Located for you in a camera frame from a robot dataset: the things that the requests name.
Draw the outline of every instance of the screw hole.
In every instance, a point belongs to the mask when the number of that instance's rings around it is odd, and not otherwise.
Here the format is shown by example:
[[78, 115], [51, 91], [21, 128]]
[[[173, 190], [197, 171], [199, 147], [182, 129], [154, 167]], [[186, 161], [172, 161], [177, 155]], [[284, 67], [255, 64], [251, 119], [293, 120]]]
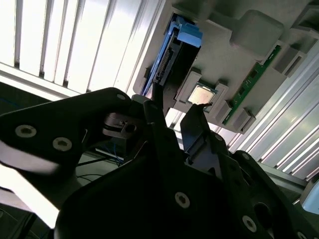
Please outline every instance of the screw hole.
[[32, 130], [30, 130], [29, 128], [22, 128], [22, 129], [21, 129], [21, 133], [31, 134], [31, 133], [32, 133]]
[[65, 142], [65, 141], [63, 141], [63, 140], [61, 140], [61, 141], [58, 141], [58, 145], [60, 145], [60, 146], [67, 146], [68, 143]]

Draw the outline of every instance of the metal screw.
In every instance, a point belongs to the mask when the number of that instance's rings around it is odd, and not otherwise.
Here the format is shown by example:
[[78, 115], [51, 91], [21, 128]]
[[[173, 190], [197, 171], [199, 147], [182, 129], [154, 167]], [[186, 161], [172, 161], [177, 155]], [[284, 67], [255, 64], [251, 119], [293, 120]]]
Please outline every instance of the metal screw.
[[20, 125], [15, 128], [15, 134], [21, 138], [31, 138], [36, 135], [36, 129], [30, 125]]
[[307, 239], [307, 237], [301, 232], [297, 232], [297, 235], [300, 239]]
[[182, 192], [177, 192], [175, 194], [175, 200], [184, 209], [188, 208], [190, 205], [189, 198]]
[[53, 148], [58, 151], [66, 152], [72, 148], [72, 142], [68, 138], [58, 137], [53, 141]]
[[116, 95], [118, 98], [120, 98], [121, 100], [125, 100], [125, 96], [121, 95], [121, 94], [117, 94]]
[[244, 215], [242, 220], [249, 231], [251, 231], [252, 233], [255, 233], [257, 231], [255, 222], [249, 216]]
[[219, 141], [223, 141], [223, 138], [219, 135], [219, 134], [215, 134], [216, 139], [218, 139]]
[[244, 159], [249, 160], [249, 156], [246, 153], [243, 153], [242, 155], [243, 155]]

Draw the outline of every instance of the blue cable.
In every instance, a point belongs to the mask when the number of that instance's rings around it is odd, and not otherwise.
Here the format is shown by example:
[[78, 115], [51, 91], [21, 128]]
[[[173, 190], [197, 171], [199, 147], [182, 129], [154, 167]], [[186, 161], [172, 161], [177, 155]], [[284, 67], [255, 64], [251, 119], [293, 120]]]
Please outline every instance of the blue cable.
[[11, 104], [11, 105], [13, 105], [13, 106], [16, 106], [16, 107], [20, 108], [20, 106], [17, 105], [16, 103], [13, 103], [13, 102], [11, 102], [11, 101], [7, 101], [7, 100], [4, 99], [4, 98], [0, 98], [0, 101], [5, 102], [5, 103], [8, 103], [8, 104]]
[[118, 158], [118, 156], [116, 155], [116, 144], [114, 144], [113, 143], [113, 145], [114, 145], [114, 154], [115, 154], [115, 157], [117, 158], [117, 160], [122, 164], [123, 163], [123, 161], [122, 160], [120, 160], [119, 158]]
[[[116, 157], [116, 160], [117, 160], [120, 164], [123, 164], [123, 160], [120, 160], [120, 159], [118, 158], [117, 154], [116, 154], [116, 144], [113, 143], [113, 146], [114, 146], [113, 151], [114, 151], [114, 155], [115, 155], [115, 157]], [[107, 148], [107, 146], [102, 145], [101, 148], [105, 149], [108, 153], [112, 154], [112, 153], [110, 152], [110, 150]]]

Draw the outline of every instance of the green circuit board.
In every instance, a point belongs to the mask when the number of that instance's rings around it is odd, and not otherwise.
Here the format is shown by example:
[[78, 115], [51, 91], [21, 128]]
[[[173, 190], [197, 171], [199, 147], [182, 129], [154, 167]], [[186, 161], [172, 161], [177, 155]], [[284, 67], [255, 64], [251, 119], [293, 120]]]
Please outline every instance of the green circuit board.
[[259, 64], [258, 62], [254, 65], [253, 69], [249, 72], [248, 76], [245, 78], [238, 91], [234, 95], [233, 99], [229, 102], [232, 110], [223, 121], [223, 124], [227, 124], [232, 115], [238, 109], [248, 93], [252, 90], [257, 81], [262, 77], [280, 50], [281, 46], [277, 45], [263, 65]]

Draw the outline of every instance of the black cable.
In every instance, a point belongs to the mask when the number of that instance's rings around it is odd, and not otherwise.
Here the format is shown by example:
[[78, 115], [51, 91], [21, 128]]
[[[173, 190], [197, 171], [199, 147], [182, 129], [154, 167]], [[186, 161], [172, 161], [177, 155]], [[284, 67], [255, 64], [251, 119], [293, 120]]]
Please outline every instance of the black cable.
[[90, 181], [90, 182], [93, 182], [92, 180], [90, 180], [90, 179], [88, 179], [88, 178], [85, 178], [85, 177], [77, 177], [77, 178], [83, 178], [83, 179], [86, 179], [86, 180], [88, 180], [88, 181]]
[[105, 160], [108, 160], [108, 159], [109, 159], [109, 158], [99, 158], [99, 159], [95, 159], [95, 160], [88, 161], [88, 162], [78, 163], [77, 167], [83, 166], [83, 165], [87, 165], [87, 164], [91, 164], [91, 163], [96, 163], [96, 162], [105, 161]]
[[80, 176], [77, 176], [77, 177], [79, 178], [79, 177], [85, 177], [85, 176], [100, 176], [100, 177], [102, 177], [103, 175], [101, 175], [101, 174], [95, 174], [95, 173], [90, 173], [90, 174], [80, 175]]

